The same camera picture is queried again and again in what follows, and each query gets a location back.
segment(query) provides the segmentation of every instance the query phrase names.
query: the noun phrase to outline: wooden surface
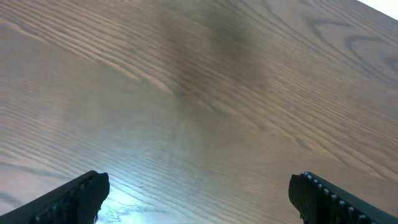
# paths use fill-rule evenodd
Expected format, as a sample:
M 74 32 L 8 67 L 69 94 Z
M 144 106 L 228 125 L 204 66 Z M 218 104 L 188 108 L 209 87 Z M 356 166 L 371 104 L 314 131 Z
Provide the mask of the wooden surface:
M 354 0 L 0 0 L 0 213 L 108 172 L 99 223 L 301 223 L 310 170 L 398 215 L 398 21 Z

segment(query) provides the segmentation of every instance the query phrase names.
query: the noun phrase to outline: dark wood grain pattern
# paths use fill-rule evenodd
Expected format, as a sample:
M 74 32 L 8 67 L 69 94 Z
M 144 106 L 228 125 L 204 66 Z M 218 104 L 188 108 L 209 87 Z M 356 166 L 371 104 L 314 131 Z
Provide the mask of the dark wood grain pattern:
M 0 213 L 94 169 L 99 223 L 300 223 L 310 170 L 398 215 L 398 21 L 354 0 L 0 1 Z

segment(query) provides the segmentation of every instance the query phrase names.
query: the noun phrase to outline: wood grain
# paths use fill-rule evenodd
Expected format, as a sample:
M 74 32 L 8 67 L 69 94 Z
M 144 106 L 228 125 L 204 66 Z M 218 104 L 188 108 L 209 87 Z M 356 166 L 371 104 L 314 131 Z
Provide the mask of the wood grain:
M 0 213 L 95 169 L 99 223 L 300 223 L 310 170 L 398 215 L 398 22 L 354 0 L 0 1 Z

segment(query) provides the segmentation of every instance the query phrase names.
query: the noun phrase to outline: brown wood tabletop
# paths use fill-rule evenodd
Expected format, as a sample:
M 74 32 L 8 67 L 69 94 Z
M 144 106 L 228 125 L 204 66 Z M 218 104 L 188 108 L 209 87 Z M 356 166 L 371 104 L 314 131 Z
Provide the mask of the brown wood tabletop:
M 0 0 L 0 214 L 89 170 L 98 223 L 302 223 L 309 170 L 398 216 L 398 21 L 355 0 Z

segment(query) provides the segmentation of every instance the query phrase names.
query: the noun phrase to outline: wooden table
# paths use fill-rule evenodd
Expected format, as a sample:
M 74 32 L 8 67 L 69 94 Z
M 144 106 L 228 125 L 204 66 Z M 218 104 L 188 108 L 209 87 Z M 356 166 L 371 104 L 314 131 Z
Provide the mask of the wooden table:
M 398 215 L 398 21 L 355 0 L 0 1 L 0 213 L 108 172 L 99 223 L 301 223 L 310 170 Z

